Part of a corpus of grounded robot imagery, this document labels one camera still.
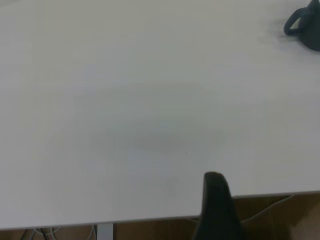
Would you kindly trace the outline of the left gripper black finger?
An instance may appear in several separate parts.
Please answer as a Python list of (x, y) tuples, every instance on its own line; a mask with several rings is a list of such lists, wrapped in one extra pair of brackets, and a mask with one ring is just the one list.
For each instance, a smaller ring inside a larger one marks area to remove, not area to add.
[(244, 239), (244, 229), (229, 185), (221, 173), (204, 174), (201, 213), (192, 238), (194, 240)]

